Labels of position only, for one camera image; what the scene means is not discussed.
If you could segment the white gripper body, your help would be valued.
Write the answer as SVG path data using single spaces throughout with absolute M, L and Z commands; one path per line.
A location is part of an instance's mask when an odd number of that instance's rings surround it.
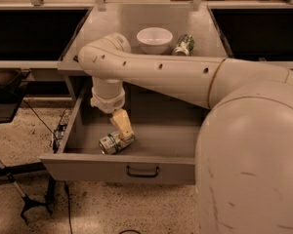
M 97 107 L 105 114 L 112 114 L 122 108 L 125 104 L 125 91 L 123 88 L 111 95 L 103 95 L 97 89 L 92 88 L 92 97 L 90 104 L 92 107 Z

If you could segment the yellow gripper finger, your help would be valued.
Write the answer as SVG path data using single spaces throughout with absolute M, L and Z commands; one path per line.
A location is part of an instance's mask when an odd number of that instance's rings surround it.
M 134 135 L 128 113 L 124 109 L 119 109 L 112 113 L 110 122 L 116 128 L 121 139 L 129 139 Z

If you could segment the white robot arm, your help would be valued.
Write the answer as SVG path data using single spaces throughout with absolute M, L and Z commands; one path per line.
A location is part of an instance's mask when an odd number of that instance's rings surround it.
M 195 148 L 200 234 L 293 234 L 293 71 L 232 58 L 137 55 L 110 34 L 81 68 L 208 109 Z

